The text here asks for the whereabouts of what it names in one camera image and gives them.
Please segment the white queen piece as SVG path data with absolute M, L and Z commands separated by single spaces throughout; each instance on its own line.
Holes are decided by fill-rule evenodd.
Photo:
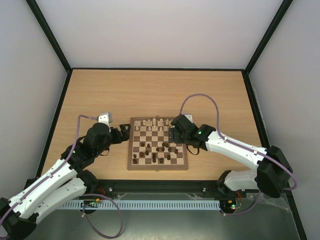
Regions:
M 159 125 L 160 125 L 160 126 L 163 126 L 163 125 L 164 125 L 164 121 L 163 121 L 162 118 L 161 118 L 160 121 L 159 121 Z

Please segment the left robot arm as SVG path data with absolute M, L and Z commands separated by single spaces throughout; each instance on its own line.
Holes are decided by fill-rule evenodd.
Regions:
M 96 192 L 98 179 L 86 169 L 111 145 L 130 138 L 130 124 L 119 128 L 109 121 L 95 123 L 85 136 L 76 135 L 72 145 L 55 164 L 29 187 L 10 199 L 0 199 L 0 225 L 7 235 L 4 239 L 24 240 L 50 213 L 66 202 L 87 197 L 86 205 L 110 200 Z

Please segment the black aluminium frame rail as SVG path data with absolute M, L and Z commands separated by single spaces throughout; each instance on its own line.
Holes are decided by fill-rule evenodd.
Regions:
M 95 187 L 86 193 L 103 194 L 115 198 L 126 193 L 142 194 L 191 194 L 202 198 L 235 199 L 238 195 L 245 197 L 247 194 L 257 193 L 256 189 L 231 191 L 222 187 L 217 180 L 118 180 L 100 179 Z

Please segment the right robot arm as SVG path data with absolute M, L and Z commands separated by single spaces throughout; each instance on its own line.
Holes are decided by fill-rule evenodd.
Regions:
M 207 124 L 197 127 L 191 115 L 180 114 L 170 124 L 174 142 L 222 154 L 249 168 L 226 173 L 218 183 L 218 191 L 224 196 L 237 190 L 250 189 L 260 190 L 271 198 L 279 198 L 293 175 L 284 153 L 276 146 L 257 147 L 222 134 L 218 127 Z

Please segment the wooden chess board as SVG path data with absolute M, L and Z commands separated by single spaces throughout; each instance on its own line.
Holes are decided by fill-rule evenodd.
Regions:
M 189 168 L 187 148 L 183 143 L 169 142 L 169 130 L 173 117 L 132 117 L 130 119 L 130 138 L 128 143 L 127 169 L 129 171 L 184 171 Z M 157 155 L 156 163 L 152 155 Z

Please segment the black king piece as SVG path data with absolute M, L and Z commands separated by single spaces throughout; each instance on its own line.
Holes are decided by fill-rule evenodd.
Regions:
M 155 153 L 152 154 L 152 162 L 153 163 L 157 162 L 157 155 Z

